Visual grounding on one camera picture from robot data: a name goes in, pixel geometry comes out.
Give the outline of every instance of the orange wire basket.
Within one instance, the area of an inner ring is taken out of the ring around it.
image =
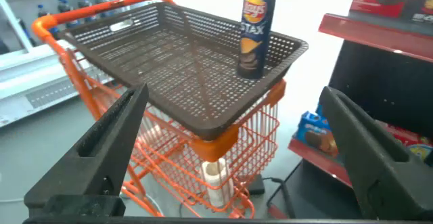
[[[78,50],[65,50],[47,29],[71,20],[147,0],[115,0],[67,13],[44,16],[32,27],[60,56],[70,80],[95,119],[98,119],[126,88],[98,68],[90,65]],[[263,170],[277,150],[277,103],[283,97],[286,83],[280,81],[213,142],[203,141],[148,104],[131,155],[122,192],[150,214],[162,214],[147,199],[140,179],[152,174],[155,180],[197,216],[192,208],[204,205],[229,217],[253,217],[247,187]],[[205,161],[203,155],[212,152]],[[212,183],[206,176],[216,176]]]

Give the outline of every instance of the floor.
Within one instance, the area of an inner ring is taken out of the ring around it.
[[[238,20],[242,0],[175,0],[179,5]],[[338,55],[341,40],[317,32],[325,12],[347,12],[350,0],[277,0],[272,29],[304,39],[310,49],[286,74],[286,95],[279,103],[279,149],[262,172],[264,177],[285,179],[300,161],[287,149],[300,115],[314,110],[323,86],[327,85]],[[0,222],[21,223],[27,209],[20,199],[67,149],[93,124],[93,119],[79,98],[20,120],[0,129]],[[178,217],[179,203],[161,190],[151,177],[143,182],[168,217]],[[265,195],[253,198],[256,218],[266,218],[265,202],[277,184],[266,182]],[[131,200],[126,200],[125,215],[146,216]],[[204,217],[218,217],[198,210]],[[184,217],[192,217],[183,209]]]

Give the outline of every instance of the cart handle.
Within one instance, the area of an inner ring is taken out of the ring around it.
[[[119,7],[132,5],[142,1],[149,1],[149,0],[113,0],[105,3],[100,3],[97,5],[92,5],[90,7],[76,9],[70,12],[64,12],[64,13],[54,14],[54,15],[46,15],[36,19],[32,24],[32,29],[33,32],[35,32],[35,34],[42,41],[46,42],[47,38],[51,36],[51,33],[48,31],[48,29],[53,28],[58,24],[64,24],[66,22],[71,22],[73,20],[77,20],[80,18],[86,18],[88,16],[106,12]],[[166,1],[171,4],[175,4],[173,0],[163,0],[163,1]]]

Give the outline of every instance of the basket tray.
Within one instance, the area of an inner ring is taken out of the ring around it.
[[[149,101],[186,129],[213,140],[282,79],[308,45],[271,33],[265,75],[236,75],[240,24],[153,3],[60,34],[127,87],[147,83]]]

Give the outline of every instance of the chip can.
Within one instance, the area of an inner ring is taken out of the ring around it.
[[[246,79],[263,76],[275,0],[244,0],[237,73]]]

